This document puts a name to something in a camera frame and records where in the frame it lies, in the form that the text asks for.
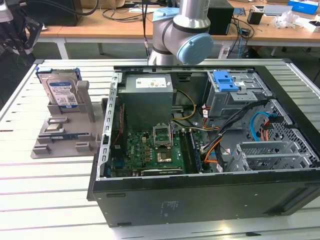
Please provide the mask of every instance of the green motherboard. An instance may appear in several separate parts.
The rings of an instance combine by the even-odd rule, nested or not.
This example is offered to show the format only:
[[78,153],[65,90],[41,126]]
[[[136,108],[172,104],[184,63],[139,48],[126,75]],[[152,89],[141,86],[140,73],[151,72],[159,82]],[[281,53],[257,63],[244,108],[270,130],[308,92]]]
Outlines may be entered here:
[[[117,170],[117,177],[135,176],[143,170],[178,169],[181,174],[188,174],[184,162],[184,148],[181,142],[181,131],[156,133],[156,141],[172,140],[170,147],[155,146],[154,134],[148,132],[129,132],[127,135],[126,155],[124,159],[113,162],[113,169]],[[203,135],[200,131],[192,132],[196,151],[204,145]]]

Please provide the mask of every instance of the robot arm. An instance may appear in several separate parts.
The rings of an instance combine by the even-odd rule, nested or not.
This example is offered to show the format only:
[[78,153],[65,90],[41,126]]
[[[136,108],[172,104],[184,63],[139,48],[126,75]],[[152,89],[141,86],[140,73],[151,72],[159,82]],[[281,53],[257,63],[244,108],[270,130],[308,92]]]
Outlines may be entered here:
[[21,55],[27,62],[33,63],[32,54],[41,33],[43,24],[29,18],[21,8],[20,0],[0,0],[0,45]]
[[161,8],[153,14],[153,50],[149,65],[196,65],[212,51],[207,17],[210,0],[181,0],[180,8]]

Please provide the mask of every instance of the slotted aluminum table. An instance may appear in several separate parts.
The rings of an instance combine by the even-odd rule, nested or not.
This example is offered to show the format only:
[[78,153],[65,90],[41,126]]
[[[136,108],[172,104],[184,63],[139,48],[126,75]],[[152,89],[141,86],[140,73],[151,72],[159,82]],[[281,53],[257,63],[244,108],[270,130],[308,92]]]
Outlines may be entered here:
[[[92,102],[100,102],[108,96],[113,66],[146,63],[140,59],[46,60],[41,66],[80,68],[83,80],[90,82]],[[266,66],[320,129],[320,91],[292,63],[216,59],[202,64]],[[36,78],[35,67],[0,112],[0,239],[320,238],[320,198],[291,216],[109,228],[97,203],[86,199],[93,157],[30,157],[48,114],[48,97]]]

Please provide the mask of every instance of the hard drive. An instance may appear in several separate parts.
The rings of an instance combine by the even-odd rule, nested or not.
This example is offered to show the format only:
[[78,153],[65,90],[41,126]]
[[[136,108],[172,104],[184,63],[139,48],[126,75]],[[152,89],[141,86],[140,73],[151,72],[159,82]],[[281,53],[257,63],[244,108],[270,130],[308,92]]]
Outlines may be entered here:
[[46,91],[51,105],[58,105],[62,112],[77,110],[83,99],[77,93],[77,83],[81,81],[80,70],[39,68],[36,72]]

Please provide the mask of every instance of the motherboard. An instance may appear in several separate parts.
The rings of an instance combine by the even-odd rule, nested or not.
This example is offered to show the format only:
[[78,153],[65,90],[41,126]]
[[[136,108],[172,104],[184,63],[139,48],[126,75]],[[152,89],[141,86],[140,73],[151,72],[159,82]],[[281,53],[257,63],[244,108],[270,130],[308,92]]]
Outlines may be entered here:
[[[170,146],[157,144],[167,140]],[[199,151],[205,143],[200,131],[177,130],[170,134],[157,131],[156,135],[153,131],[129,132],[126,143],[124,158],[113,160],[112,171],[117,177],[188,174],[201,170]]]

